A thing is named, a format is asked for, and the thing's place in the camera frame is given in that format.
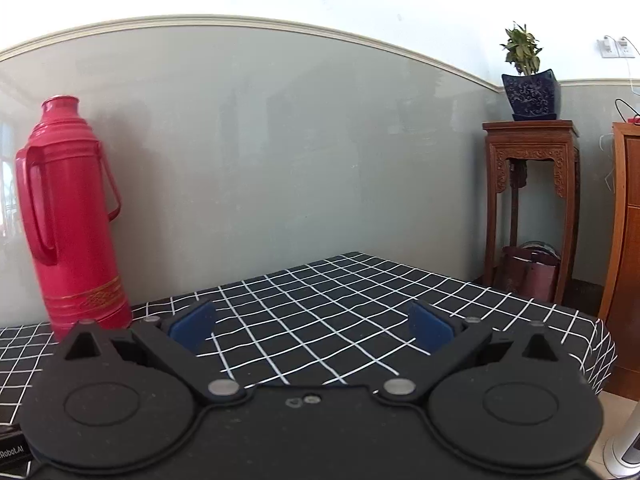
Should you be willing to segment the black white grid tablecloth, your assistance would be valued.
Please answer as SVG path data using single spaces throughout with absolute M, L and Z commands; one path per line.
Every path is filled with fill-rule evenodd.
M 217 322 L 198 356 L 245 387 L 373 385 L 407 375 L 425 356 L 408 329 L 411 301 L 495 330 L 544 323 L 594 390 L 604 387 L 616 358 L 604 324 L 585 313 L 361 252 L 138 304 L 132 313 L 168 316 L 204 299 Z

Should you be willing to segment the dark red bag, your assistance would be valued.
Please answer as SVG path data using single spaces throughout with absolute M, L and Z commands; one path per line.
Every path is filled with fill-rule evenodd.
M 550 302 L 561 260 L 545 244 L 504 246 L 494 281 L 504 292 Z

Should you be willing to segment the wooden cabinet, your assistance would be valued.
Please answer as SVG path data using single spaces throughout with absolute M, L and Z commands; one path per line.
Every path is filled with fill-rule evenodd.
M 612 125 L 613 235 L 599 318 L 616 347 L 606 390 L 639 399 L 640 138 L 638 122 Z

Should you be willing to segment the red thermos flask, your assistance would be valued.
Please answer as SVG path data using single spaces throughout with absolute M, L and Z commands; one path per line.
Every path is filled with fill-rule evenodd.
M 55 337 L 88 318 L 125 328 L 130 305 L 117 269 L 107 207 L 117 195 L 103 145 L 79 114 L 74 96 L 42 104 L 40 121 L 15 155 L 25 236 Z

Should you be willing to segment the black labelled device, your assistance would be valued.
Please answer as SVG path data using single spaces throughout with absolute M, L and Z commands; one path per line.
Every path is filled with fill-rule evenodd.
M 1 426 L 0 470 L 2 479 L 26 479 L 32 470 L 32 452 L 17 425 Z

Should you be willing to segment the white fan base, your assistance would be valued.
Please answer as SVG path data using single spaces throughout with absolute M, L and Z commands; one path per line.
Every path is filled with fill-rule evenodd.
M 614 478 L 637 478 L 640 469 L 639 423 L 632 420 L 609 438 L 603 449 L 604 466 Z

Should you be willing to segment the carved wooden plant stand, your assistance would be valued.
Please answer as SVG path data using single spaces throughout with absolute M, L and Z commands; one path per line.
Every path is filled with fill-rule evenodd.
M 529 231 L 542 231 L 536 222 L 562 221 L 558 244 L 560 263 L 551 301 L 562 304 L 572 278 L 580 207 L 579 133 L 570 120 L 485 122 L 486 245 L 483 283 L 495 283 L 498 266 L 499 202 L 510 196 L 509 244 L 518 246 L 520 217 Z

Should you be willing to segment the dark blue flower pot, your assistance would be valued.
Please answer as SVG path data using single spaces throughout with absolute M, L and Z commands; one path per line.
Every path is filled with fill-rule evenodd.
M 502 75 L 514 122 L 557 120 L 561 111 L 561 87 L 553 70 L 530 76 Z

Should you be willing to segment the green potted plant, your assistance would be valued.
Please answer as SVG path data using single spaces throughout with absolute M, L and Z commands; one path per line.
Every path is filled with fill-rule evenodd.
M 519 75 L 533 76 L 540 70 L 539 53 L 542 47 L 526 25 L 513 24 L 506 29 L 506 42 L 501 45 L 506 51 L 504 59 Z

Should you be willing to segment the white wall socket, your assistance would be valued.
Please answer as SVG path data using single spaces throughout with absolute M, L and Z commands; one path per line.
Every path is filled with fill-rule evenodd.
M 627 37 L 615 39 L 605 35 L 597 42 L 602 58 L 638 58 L 639 49 Z

